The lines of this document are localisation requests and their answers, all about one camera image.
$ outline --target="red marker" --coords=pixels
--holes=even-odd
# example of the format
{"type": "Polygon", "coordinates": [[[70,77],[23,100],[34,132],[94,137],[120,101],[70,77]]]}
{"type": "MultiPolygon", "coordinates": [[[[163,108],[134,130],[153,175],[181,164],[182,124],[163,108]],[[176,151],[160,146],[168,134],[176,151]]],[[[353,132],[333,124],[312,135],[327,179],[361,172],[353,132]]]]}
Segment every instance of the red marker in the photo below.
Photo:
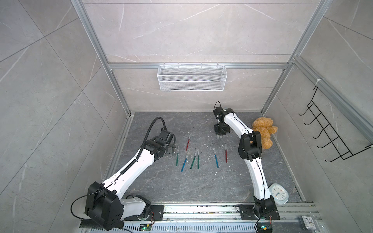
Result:
{"type": "Polygon", "coordinates": [[[227,157],[227,144],[225,144],[225,162],[228,162],[228,157],[227,157]]]}
{"type": "Polygon", "coordinates": [[[186,146],[186,151],[188,150],[188,146],[189,146],[189,141],[190,141],[190,134],[189,134],[189,137],[188,137],[188,143],[186,144],[187,146],[186,146]]]}

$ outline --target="black wire rack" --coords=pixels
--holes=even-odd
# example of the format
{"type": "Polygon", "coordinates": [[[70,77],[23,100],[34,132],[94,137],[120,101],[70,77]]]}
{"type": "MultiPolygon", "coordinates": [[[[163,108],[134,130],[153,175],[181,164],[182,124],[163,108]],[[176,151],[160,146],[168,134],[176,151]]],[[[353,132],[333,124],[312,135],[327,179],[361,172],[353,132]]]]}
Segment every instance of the black wire rack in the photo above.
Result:
{"type": "Polygon", "coordinates": [[[314,90],[316,89],[316,90],[315,90],[315,92],[313,93],[313,96],[312,96],[311,101],[310,101],[309,104],[307,105],[307,107],[308,107],[307,110],[306,110],[303,114],[298,114],[298,115],[299,115],[299,116],[303,116],[307,111],[310,111],[310,112],[312,113],[312,115],[313,115],[315,118],[314,118],[310,123],[308,123],[308,124],[304,123],[304,124],[305,124],[305,125],[310,125],[312,122],[314,122],[314,121],[316,120],[316,121],[319,123],[319,125],[321,126],[321,128],[322,128],[321,132],[319,133],[319,135],[318,135],[317,137],[314,137],[314,136],[312,136],[312,137],[313,137],[314,139],[317,139],[317,138],[320,137],[320,135],[321,135],[322,132],[325,132],[326,136],[329,138],[329,141],[330,141],[330,142],[328,142],[326,145],[324,145],[324,146],[322,146],[322,147],[317,146],[318,148],[324,148],[324,147],[326,147],[327,145],[332,144],[332,145],[334,146],[334,148],[337,150],[339,156],[336,157],[335,159],[331,160],[331,161],[326,161],[326,160],[325,160],[325,162],[330,163],[330,162],[333,162],[334,160],[339,159],[339,158],[342,158],[343,160],[346,160],[346,159],[348,159],[348,158],[350,158],[350,157],[352,157],[352,156],[355,156],[355,155],[357,155],[357,154],[359,154],[359,153],[361,153],[361,152],[363,152],[363,151],[365,151],[365,150],[371,148],[371,146],[372,146],[373,144],[370,144],[370,145],[366,146],[363,150],[361,150],[361,151],[359,151],[359,152],[357,152],[357,153],[354,153],[354,154],[353,154],[353,153],[351,152],[351,150],[348,148],[348,146],[347,146],[346,143],[343,141],[343,139],[340,137],[340,135],[337,133],[337,131],[334,129],[334,127],[330,124],[330,122],[329,122],[328,119],[325,117],[325,115],[320,111],[319,107],[315,104],[315,102],[313,102],[313,98],[315,97],[315,94],[316,94],[316,91],[317,91],[318,88],[315,86],[315,88],[313,88],[313,89],[314,89],[314,90]],[[311,109],[312,106],[316,107],[317,110],[320,112],[318,115],[315,115],[315,113],[312,111],[312,109],[311,109]],[[322,126],[322,124],[320,123],[320,121],[319,121],[319,119],[318,119],[319,116],[323,116],[324,119],[327,121],[327,125],[326,125],[326,126],[324,126],[324,127],[322,126]],[[330,126],[330,127],[333,129],[333,131],[335,132],[335,134],[337,135],[337,137],[334,138],[333,140],[331,139],[330,135],[329,135],[329,134],[327,133],[327,131],[325,130],[328,126],[330,126]],[[344,154],[341,154],[341,153],[339,152],[339,150],[337,149],[337,147],[335,146],[335,144],[334,144],[334,141],[337,140],[338,138],[342,141],[342,143],[345,145],[345,147],[346,147],[347,150],[348,150],[348,151],[347,151],[346,153],[344,153],[344,154]],[[348,157],[346,157],[346,158],[344,158],[343,156],[346,155],[346,154],[348,154],[348,153],[350,153],[351,155],[348,156],[348,157]]]}

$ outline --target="mounting plate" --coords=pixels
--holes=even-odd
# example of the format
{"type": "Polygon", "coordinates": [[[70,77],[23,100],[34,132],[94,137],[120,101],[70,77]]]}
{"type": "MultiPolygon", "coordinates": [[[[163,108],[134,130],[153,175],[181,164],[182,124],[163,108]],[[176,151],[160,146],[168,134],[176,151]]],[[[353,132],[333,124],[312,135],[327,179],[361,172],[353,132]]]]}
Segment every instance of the mounting plate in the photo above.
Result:
{"type": "MultiPolygon", "coordinates": [[[[254,205],[238,205],[241,219],[242,220],[258,220],[254,214],[254,205]]],[[[277,211],[277,208],[273,210],[269,215],[272,216],[272,220],[280,220],[280,215],[277,211]]]]}
{"type": "MultiPolygon", "coordinates": [[[[152,218],[152,211],[154,212],[154,221],[162,221],[163,219],[163,205],[150,205],[150,214],[146,221],[150,221],[152,218]]],[[[124,219],[124,221],[139,221],[136,216],[130,216],[124,219]]]]}

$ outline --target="blue marker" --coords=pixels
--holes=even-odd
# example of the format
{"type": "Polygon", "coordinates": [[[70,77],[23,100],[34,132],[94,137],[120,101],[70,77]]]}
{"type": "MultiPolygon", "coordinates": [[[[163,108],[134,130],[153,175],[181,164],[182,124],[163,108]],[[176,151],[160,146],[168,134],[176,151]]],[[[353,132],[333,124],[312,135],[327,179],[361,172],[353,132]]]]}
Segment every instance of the blue marker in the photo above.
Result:
{"type": "Polygon", "coordinates": [[[183,165],[183,168],[181,169],[181,172],[183,172],[183,170],[184,170],[184,166],[185,166],[185,163],[187,162],[188,155],[189,155],[189,151],[188,151],[188,153],[186,154],[185,161],[184,161],[184,165],[183,165]]]}
{"type": "Polygon", "coordinates": [[[217,158],[216,158],[216,151],[215,151],[215,148],[214,148],[214,154],[215,154],[216,166],[219,168],[219,164],[217,163],[217,158]]]}

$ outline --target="black cable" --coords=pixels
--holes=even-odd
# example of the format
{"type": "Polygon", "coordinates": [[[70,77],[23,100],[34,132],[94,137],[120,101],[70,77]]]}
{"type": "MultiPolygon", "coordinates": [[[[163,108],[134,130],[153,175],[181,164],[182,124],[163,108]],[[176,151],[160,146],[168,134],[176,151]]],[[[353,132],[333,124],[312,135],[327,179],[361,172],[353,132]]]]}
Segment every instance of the black cable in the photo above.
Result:
{"type": "Polygon", "coordinates": [[[142,144],[141,144],[141,146],[140,146],[140,150],[139,150],[139,153],[138,153],[137,156],[136,156],[136,159],[135,159],[135,160],[132,160],[132,162],[131,162],[127,167],[125,167],[125,168],[120,172],[120,175],[119,175],[119,176],[118,176],[114,181],[116,181],[116,180],[117,180],[121,175],[123,175],[126,171],[128,171],[128,169],[130,169],[130,168],[132,167],[132,165],[134,165],[134,164],[137,162],[137,160],[140,158],[141,153],[142,153],[142,150],[145,148],[145,143],[146,143],[146,140],[148,139],[148,136],[149,136],[149,134],[150,134],[150,131],[151,131],[151,129],[152,129],[154,123],[155,123],[158,119],[162,121],[162,123],[163,123],[163,128],[164,128],[165,130],[167,130],[166,123],[164,122],[164,119],[163,119],[162,117],[156,117],[156,118],[154,118],[154,120],[153,120],[152,123],[150,124],[150,126],[149,126],[149,128],[148,128],[148,130],[147,130],[147,132],[146,132],[146,134],[145,134],[144,140],[142,141],[142,144]]]}
{"type": "Polygon", "coordinates": [[[215,106],[216,106],[217,103],[220,104],[220,107],[222,106],[222,104],[220,103],[220,101],[218,101],[218,102],[215,103],[214,108],[215,108],[215,106]]]}
{"type": "Polygon", "coordinates": [[[125,228],[120,228],[120,227],[117,227],[117,228],[122,229],[122,230],[126,230],[126,231],[128,231],[129,233],[133,233],[132,231],[130,231],[130,230],[128,230],[128,229],[125,229],[125,228]]]}
{"type": "MultiPolygon", "coordinates": [[[[259,168],[259,171],[260,171],[260,175],[261,175],[261,180],[263,181],[263,191],[264,191],[264,200],[266,199],[266,189],[264,188],[264,179],[263,179],[263,174],[262,174],[262,172],[261,172],[261,170],[260,170],[260,166],[259,166],[259,164],[258,164],[258,161],[257,161],[257,159],[256,159],[256,157],[254,156],[254,158],[255,158],[255,162],[256,162],[256,164],[257,164],[257,166],[258,166],[258,168],[259,168]]],[[[258,232],[258,230],[257,230],[257,224],[258,224],[258,222],[259,222],[259,220],[261,219],[261,217],[262,217],[263,215],[261,214],[260,215],[260,218],[258,219],[258,221],[255,223],[255,225],[254,225],[254,228],[256,229],[255,231],[256,232],[258,232]]]]}
{"type": "Polygon", "coordinates": [[[255,232],[256,233],[258,233],[258,222],[259,222],[259,220],[261,219],[261,216],[260,216],[260,218],[258,219],[258,221],[255,223],[255,225],[254,225],[254,228],[255,228],[255,232]]]}
{"type": "Polygon", "coordinates": [[[263,181],[263,191],[264,191],[264,200],[265,200],[265,199],[266,199],[266,189],[264,188],[264,179],[263,179],[263,174],[261,173],[261,170],[260,170],[260,167],[259,167],[258,161],[256,160],[255,155],[254,155],[254,158],[255,158],[255,162],[257,163],[257,166],[258,166],[259,171],[260,171],[261,180],[263,181]]]}
{"type": "Polygon", "coordinates": [[[85,197],[85,196],[88,196],[88,195],[91,195],[91,194],[96,194],[96,193],[99,193],[99,192],[101,192],[101,191],[103,191],[103,190],[104,190],[104,189],[102,189],[102,190],[100,190],[100,191],[97,191],[97,192],[90,193],[90,194],[86,194],[86,195],[84,195],[84,196],[81,196],[81,197],[78,197],[77,199],[75,199],[75,200],[71,203],[71,206],[70,206],[70,212],[71,212],[71,214],[72,214],[75,218],[78,218],[78,219],[81,219],[81,220],[92,220],[91,218],[81,218],[81,217],[76,216],[76,215],[72,212],[72,205],[73,205],[77,200],[79,200],[79,199],[81,199],[81,198],[83,198],[83,197],[85,197]]]}
{"type": "Polygon", "coordinates": [[[174,135],[173,136],[173,144],[171,146],[168,146],[168,147],[172,147],[173,145],[175,145],[175,142],[176,142],[176,136],[174,135]]]}
{"type": "Polygon", "coordinates": [[[244,124],[242,124],[242,122],[241,121],[239,121],[239,120],[237,120],[245,129],[246,129],[246,131],[247,131],[247,133],[249,134],[249,130],[245,127],[245,125],[244,124]]]}
{"type": "Polygon", "coordinates": [[[137,156],[136,156],[136,159],[139,159],[139,158],[140,158],[140,155],[141,155],[141,153],[142,153],[142,150],[145,148],[145,143],[146,143],[146,140],[148,139],[148,136],[149,136],[149,134],[150,134],[150,131],[151,131],[151,129],[152,129],[154,123],[155,123],[158,119],[160,119],[160,120],[162,121],[162,123],[163,123],[163,128],[164,128],[165,130],[167,130],[166,123],[164,122],[164,120],[163,120],[162,117],[156,117],[156,118],[154,118],[154,120],[152,121],[152,123],[150,124],[150,126],[149,126],[149,128],[148,128],[148,131],[147,131],[146,134],[145,134],[144,140],[142,141],[142,145],[141,145],[141,147],[140,147],[140,151],[139,151],[139,153],[138,153],[137,156]]]}

